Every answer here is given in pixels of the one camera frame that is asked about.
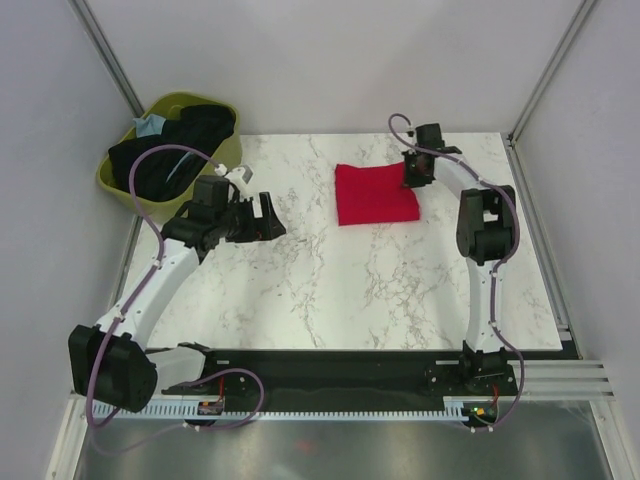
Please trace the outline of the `olive green plastic bin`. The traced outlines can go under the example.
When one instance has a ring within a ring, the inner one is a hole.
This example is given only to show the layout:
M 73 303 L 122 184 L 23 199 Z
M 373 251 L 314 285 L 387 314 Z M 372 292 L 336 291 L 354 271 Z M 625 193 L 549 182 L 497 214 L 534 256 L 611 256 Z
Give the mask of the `olive green plastic bin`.
M 222 142 L 222 144 L 218 147 L 213 155 L 208 156 L 198 150 L 182 145 L 178 145 L 175 147 L 169 144 L 152 148 L 140 155 L 134 161 L 129 174 L 129 190 L 127 192 L 124 192 L 115 188 L 112 176 L 111 161 L 107 153 L 106 157 L 102 160 L 100 166 L 98 167 L 96 173 L 98 185 L 104 191 L 113 195 L 118 201 L 120 201 L 123 205 L 125 205 L 133 212 L 137 213 L 139 212 L 139 210 L 143 210 L 154 221 L 164 222 L 172 217 L 184 202 L 192 198 L 194 184 L 198 177 L 202 175 L 212 175 L 217 164 L 223 165 L 229 170 L 239 166 L 242 161 L 242 147 L 239 139 L 240 114 L 238 110 L 229 103 L 189 92 L 173 92 L 159 98 L 155 103 L 152 104 L 151 107 L 149 107 L 145 111 L 145 113 L 141 117 L 138 118 L 145 118 L 149 114 L 157 114 L 162 115 L 168 119 L 176 119 L 179 116 L 179 110 L 181 108 L 201 104 L 225 106 L 232 111 L 235 118 L 234 133 L 230 138 Z M 131 129 L 125 134 L 125 136 L 115 145 L 134 137 L 135 132 L 134 127 L 132 126 Z M 154 152 L 170 150 L 172 148 L 198 155 L 204 158 L 208 162 L 208 165 L 202 169 L 202 171 L 196 176 L 194 181 L 186 188 L 186 190 L 182 194 L 172 200 L 165 202 L 153 202 L 138 197 L 136 195 L 134 187 L 134 175 L 139 164 Z

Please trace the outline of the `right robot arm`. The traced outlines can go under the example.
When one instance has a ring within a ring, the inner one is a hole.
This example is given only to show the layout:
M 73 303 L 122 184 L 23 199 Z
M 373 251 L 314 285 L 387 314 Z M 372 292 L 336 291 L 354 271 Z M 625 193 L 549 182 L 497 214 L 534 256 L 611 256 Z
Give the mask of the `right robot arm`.
M 437 181 L 459 201 L 455 240 L 466 259 L 470 307 L 457 377 L 465 391 L 481 393 L 507 372 L 499 329 L 503 266 L 520 240 L 515 191 L 473 170 L 461 150 L 445 144 L 439 124 L 410 127 L 407 136 L 403 185 L 419 188 Z

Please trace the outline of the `red t shirt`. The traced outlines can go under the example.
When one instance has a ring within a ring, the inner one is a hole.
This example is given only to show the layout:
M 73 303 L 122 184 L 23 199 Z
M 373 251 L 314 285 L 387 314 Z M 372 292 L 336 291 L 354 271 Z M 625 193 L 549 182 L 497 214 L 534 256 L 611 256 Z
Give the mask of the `red t shirt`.
M 402 163 L 374 167 L 338 164 L 334 179 L 340 226 L 413 222 L 421 217 L 416 195 L 403 186 Z

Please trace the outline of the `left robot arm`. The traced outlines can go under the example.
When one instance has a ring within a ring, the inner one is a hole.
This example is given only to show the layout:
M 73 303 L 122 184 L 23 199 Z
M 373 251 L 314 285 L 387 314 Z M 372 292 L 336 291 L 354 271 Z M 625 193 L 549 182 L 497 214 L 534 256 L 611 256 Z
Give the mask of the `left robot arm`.
M 139 412 L 151 398 L 188 384 L 208 393 L 219 369 L 194 344 L 149 352 L 151 334 L 182 284 L 220 242 L 252 243 L 283 236 L 267 192 L 246 194 L 237 179 L 207 175 L 193 197 L 160 229 L 159 247 L 146 270 L 93 326 L 78 325 L 68 339 L 76 393 L 89 403 Z

